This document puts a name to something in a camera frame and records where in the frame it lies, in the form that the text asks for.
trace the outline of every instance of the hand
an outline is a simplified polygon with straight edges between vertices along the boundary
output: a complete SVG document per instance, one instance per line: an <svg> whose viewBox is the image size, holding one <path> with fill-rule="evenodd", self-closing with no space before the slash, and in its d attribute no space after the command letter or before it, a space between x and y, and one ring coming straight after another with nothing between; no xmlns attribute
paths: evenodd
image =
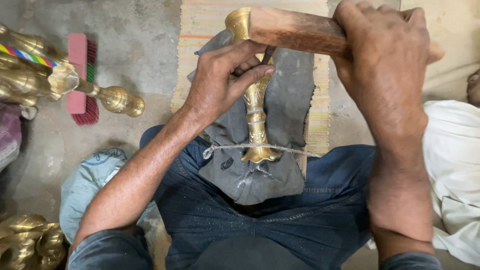
<svg viewBox="0 0 480 270"><path fill-rule="evenodd" d="M261 65L255 56L265 49L266 45L242 40L200 56L183 107L202 129L227 112L249 86L275 72L275 66Z"/></svg>
<svg viewBox="0 0 480 270"><path fill-rule="evenodd" d="M398 12L362 1L339 3L334 19L347 34L353 60L333 58L338 77L363 113L377 144L423 134L421 104L430 43L422 9Z"/></svg>

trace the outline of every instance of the jeans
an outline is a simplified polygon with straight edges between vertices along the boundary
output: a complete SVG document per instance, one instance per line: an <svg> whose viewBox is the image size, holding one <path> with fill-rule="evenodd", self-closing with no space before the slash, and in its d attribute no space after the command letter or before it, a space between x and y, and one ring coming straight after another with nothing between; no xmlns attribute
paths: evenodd
<svg viewBox="0 0 480 270"><path fill-rule="evenodd" d="M149 128L140 148L162 129ZM236 211L228 197L198 174L210 143L191 141L173 161L154 199L172 244L166 269L187 269L217 240L251 235L275 241L314 269L340 269L370 238L367 178L375 148L337 147L308 158L300 195L266 200L252 214Z"/></svg>

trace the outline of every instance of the shiny brass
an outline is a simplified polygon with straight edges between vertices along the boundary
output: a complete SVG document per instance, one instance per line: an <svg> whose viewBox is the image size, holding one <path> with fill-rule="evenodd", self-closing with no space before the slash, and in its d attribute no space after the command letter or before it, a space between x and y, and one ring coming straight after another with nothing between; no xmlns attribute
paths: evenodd
<svg viewBox="0 0 480 270"><path fill-rule="evenodd" d="M35 253L35 242L42 233L17 233L0 239L0 269L25 268Z"/></svg>
<svg viewBox="0 0 480 270"><path fill-rule="evenodd" d="M26 106L35 106L38 98L12 91L8 84L0 81L0 100L5 102L20 103Z"/></svg>
<svg viewBox="0 0 480 270"><path fill-rule="evenodd" d="M225 19L225 26L232 32L232 43L241 40L249 39L248 36L248 15L250 13L249 7L237 9L232 11ZM257 58L261 61L264 54L257 54ZM273 59L270 59L269 64L273 64ZM272 78L271 75L264 76L256 84L251 85L243 94L243 100L247 106L247 123L249 128L249 142L251 144L268 144L267 135L265 132L266 115L264 112L264 96L267 84ZM267 147L250 147L247 153L241 158L241 161L246 162L250 160L258 163L262 160L274 161L280 155Z"/></svg>
<svg viewBox="0 0 480 270"><path fill-rule="evenodd" d="M37 254L43 256L42 269L55 269L65 256L64 235L59 223L51 223L36 243Z"/></svg>
<svg viewBox="0 0 480 270"><path fill-rule="evenodd" d="M6 236L9 236L9 235L12 235L12 234L15 234L15 231L8 227L8 226L1 226L0 227L0 239L6 237Z"/></svg>
<svg viewBox="0 0 480 270"><path fill-rule="evenodd" d="M0 69L30 70L37 72L45 78L52 74L52 69L50 67L33 63L4 52L0 52Z"/></svg>
<svg viewBox="0 0 480 270"><path fill-rule="evenodd" d="M0 227L6 226L13 229L16 233L24 233L46 223L47 222L45 221L44 217L30 214L10 217L2 221L2 223L0 223Z"/></svg>
<svg viewBox="0 0 480 270"><path fill-rule="evenodd" d="M48 81L52 92L60 95L73 90L84 92L90 97L99 99L103 107L113 113L125 113L130 117L137 117L145 110L145 102L141 97L134 96L120 86L103 88L82 80L71 64L54 67Z"/></svg>
<svg viewBox="0 0 480 270"><path fill-rule="evenodd" d="M0 223L0 269L54 270L66 256L64 237L42 216L11 217Z"/></svg>
<svg viewBox="0 0 480 270"><path fill-rule="evenodd" d="M52 59L59 63L68 63L68 55L55 49L55 47L43 37L20 34L0 23L0 38L7 40L9 46L33 55Z"/></svg>
<svg viewBox="0 0 480 270"><path fill-rule="evenodd" d="M52 102L61 98L61 95L50 90L46 78L33 71L0 69L0 80L7 83L13 91L29 96L45 96Z"/></svg>

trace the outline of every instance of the sitting man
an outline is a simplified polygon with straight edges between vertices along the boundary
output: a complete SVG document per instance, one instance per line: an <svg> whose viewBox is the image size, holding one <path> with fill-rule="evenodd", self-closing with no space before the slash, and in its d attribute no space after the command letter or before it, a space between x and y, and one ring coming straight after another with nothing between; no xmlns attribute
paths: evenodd
<svg viewBox="0 0 480 270"><path fill-rule="evenodd" d="M209 144L197 135L265 74L250 40L203 54L185 105L149 129L142 149L100 190L73 243L69 270L152 269L135 223L155 199L170 269L340 269L373 234L381 269L441 269L433 256L432 201L423 163L428 117L421 90L429 34L421 9L343 1L334 19L353 59L334 58L376 146L338 147L309 159L304 192L267 200L254 215L198 174ZM242 70L239 77L234 70Z"/></svg>

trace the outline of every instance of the purple cloth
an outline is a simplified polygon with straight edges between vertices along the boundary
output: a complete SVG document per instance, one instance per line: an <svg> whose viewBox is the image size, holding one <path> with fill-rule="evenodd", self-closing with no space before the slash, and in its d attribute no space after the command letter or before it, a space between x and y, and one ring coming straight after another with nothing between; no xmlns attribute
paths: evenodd
<svg viewBox="0 0 480 270"><path fill-rule="evenodd" d="M0 102L0 171L14 161L22 142L20 106Z"/></svg>

